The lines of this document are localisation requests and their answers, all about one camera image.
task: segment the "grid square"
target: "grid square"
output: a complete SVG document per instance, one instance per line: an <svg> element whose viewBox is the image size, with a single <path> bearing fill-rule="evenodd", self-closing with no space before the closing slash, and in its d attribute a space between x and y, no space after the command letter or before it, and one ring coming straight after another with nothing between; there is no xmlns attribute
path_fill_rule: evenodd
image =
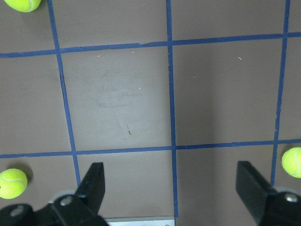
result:
<svg viewBox="0 0 301 226"><path fill-rule="evenodd" d="M77 150L170 145L165 47L63 54L63 64Z"/></svg>
<svg viewBox="0 0 301 226"><path fill-rule="evenodd" d="M54 1L61 47L165 41L162 0Z"/></svg>
<svg viewBox="0 0 301 226"><path fill-rule="evenodd" d="M173 39L283 32L285 0L172 0Z"/></svg>
<svg viewBox="0 0 301 226"><path fill-rule="evenodd" d="M0 172L10 168L22 170L29 183L20 196L1 199L0 209L27 203L37 211L46 206L57 193L77 188L72 156L0 159Z"/></svg>
<svg viewBox="0 0 301 226"><path fill-rule="evenodd" d="M285 78L282 94L279 139L301 138L301 38L289 38L286 50Z"/></svg>
<svg viewBox="0 0 301 226"><path fill-rule="evenodd" d="M282 167L281 159L283 154L293 148L293 147L300 147L301 144L283 144L278 145L277 149L277 165L276 165L276 176L275 176L275 186L291 189L295 191L297 194L301 194L301 188L300 188L300 179L294 178L290 176L288 173L285 172L285 170Z"/></svg>
<svg viewBox="0 0 301 226"><path fill-rule="evenodd" d="M177 145L273 140L280 43L175 46Z"/></svg>
<svg viewBox="0 0 301 226"><path fill-rule="evenodd" d="M0 1L0 53L54 49L47 1L21 13Z"/></svg>
<svg viewBox="0 0 301 226"><path fill-rule="evenodd" d="M78 156L81 178L93 162L103 162L104 218L173 216L171 152Z"/></svg>
<svg viewBox="0 0 301 226"><path fill-rule="evenodd" d="M250 161L269 181L272 151L273 146L177 151L177 225L256 225L235 189L237 162Z"/></svg>
<svg viewBox="0 0 301 226"><path fill-rule="evenodd" d="M0 59L1 154L70 151L55 56Z"/></svg>
<svg viewBox="0 0 301 226"><path fill-rule="evenodd" d="M289 32L301 32L301 2L299 0L291 0L290 3Z"/></svg>

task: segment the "silver bolt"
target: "silver bolt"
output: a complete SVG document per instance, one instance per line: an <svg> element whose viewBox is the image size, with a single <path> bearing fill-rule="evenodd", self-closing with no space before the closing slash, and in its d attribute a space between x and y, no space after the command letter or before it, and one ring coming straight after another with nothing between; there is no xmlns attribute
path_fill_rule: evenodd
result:
<svg viewBox="0 0 301 226"><path fill-rule="evenodd" d="M18 205L17 208L15 208L14 210L11 211L11 213L9 214L11 217L16 217L18 215L20 215L24 210L24 206Z"/></svg>
<svg viewBox="0 0 301 226"><path fill-rule="evenodd" d="M61 206L67 206L72 202L72 196L67 196L66 198L60 201Z"/></svg>
<svg viewBox="0 0 301 226"><path fill-rule="evenodd" d="M298 197L292 193L286 193L284 197L288 202L297 202L298 201Z"/></svg>

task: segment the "gray floor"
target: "gray floor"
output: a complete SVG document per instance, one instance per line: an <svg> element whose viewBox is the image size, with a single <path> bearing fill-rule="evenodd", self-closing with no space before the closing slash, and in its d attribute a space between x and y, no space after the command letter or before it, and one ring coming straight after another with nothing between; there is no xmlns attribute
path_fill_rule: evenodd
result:
<svg viewBox="0 0 301 226"><path fill-rule="evenodd" d="M281 167L301 145L301 2L288 23L285 3L42 0L19 13L0 1L0 171L30 178L0 208L38 210L97 161L105 218L178 207L177 226L254 226L239 160L301 193Z"/></svg>

